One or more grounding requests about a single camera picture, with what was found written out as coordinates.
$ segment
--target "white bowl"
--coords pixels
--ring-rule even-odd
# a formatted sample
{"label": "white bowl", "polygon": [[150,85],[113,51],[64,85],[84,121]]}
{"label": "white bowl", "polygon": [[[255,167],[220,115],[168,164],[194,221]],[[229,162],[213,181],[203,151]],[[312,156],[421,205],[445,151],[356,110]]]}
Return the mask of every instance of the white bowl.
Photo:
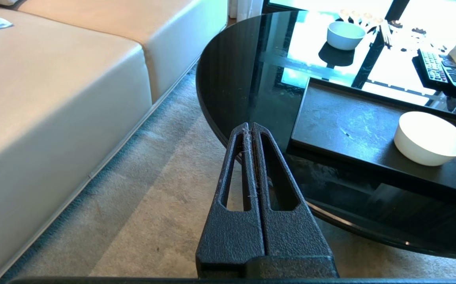
{"label": "white bowl", "polygon": [[365,34],[359,25],[333,22],[328,26],[327,43],[339,50],[354,50]]}
{"label": "white bowl", "polygon": [[456,127],[429,113],[404,113],[394,134],[394,144],[416,163],[439,166],[456,157]]}

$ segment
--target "black tray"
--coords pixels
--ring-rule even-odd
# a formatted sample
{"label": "black tray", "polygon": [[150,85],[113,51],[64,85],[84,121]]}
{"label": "black tray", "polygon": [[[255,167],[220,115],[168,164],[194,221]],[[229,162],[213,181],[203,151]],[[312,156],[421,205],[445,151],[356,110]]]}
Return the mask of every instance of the black tray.
{"label": "black tray", "polygon": [[417,164],[393,142],[400,115],[427,112],[456,126],[456,115],[311,78],[288,152],[371,176],[426,195],[456,196],[456,158],[439,167]]}

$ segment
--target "spoon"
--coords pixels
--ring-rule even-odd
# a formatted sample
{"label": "spoon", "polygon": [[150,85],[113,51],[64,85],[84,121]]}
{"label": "spoon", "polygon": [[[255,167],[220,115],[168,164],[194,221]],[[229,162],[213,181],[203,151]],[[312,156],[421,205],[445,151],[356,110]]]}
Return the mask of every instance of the spoon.
{"label": "spoon", "polygon": [[349,11],[347,11],[346,9],[341,9],[340,10],[340,13],[338,13],[340,15],[340,18],[344,21],[344,22],[347,22],[349,23]]}
{"label": "spoon", "polygon": [[372,27],[377,27],[378,25],[382,24],[383,19],[382,18],[374,18],[370,23],[368,23],[368,26],[364,27],[365,32],[368,32]]}
{"label": "spoon", "polygon": [[363,14],[363,18],[361,19],[361,27],[365,28],[372,18],[373,16],[370,13]]}
{"label": "spoon", "polygon": [[361,14],[358,11],[356,11],[356,10],[352,10],[351,11],[351,18],[352,18],[352,20],[354,21],[354,23],[356,25],[359,25],[359,19],[361,18]]}

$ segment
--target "sofa seat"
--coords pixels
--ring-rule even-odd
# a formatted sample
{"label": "sofa seat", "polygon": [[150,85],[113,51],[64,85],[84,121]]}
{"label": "sofa seat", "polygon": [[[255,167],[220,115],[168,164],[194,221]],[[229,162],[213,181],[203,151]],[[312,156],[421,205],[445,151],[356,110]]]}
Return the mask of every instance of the sofa seat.
{"label": "sofa seat", "polygon": [[151,108],[141,45],[0,8],[0,275]]}
{"label": "sofa seat", "polygon": [[155,103],[226,25],[228,5],[226,0],[23,0],[15,9],[140,43]]}

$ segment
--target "remote control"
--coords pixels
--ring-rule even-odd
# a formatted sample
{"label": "remote control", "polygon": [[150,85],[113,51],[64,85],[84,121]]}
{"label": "remote control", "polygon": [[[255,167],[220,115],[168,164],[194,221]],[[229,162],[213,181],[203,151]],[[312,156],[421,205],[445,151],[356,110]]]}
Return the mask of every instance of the remote control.
{"label": "remote control", "polygon": [[456,63],[450,56],[440,56],[442,58],[442,66],[446,72],[450,83],[456,87]]}
{"label": "remote control", "polygon": [[428,85],[434,85],[443,88],[448,84],[448,79],[446,74],[441,66],[441,58],[434,53],[425,52],[419,49],[417,51],[419,61],[421,66],[424,68],[423,71],[426,71],[427,78],[431,82],[428,82]]}

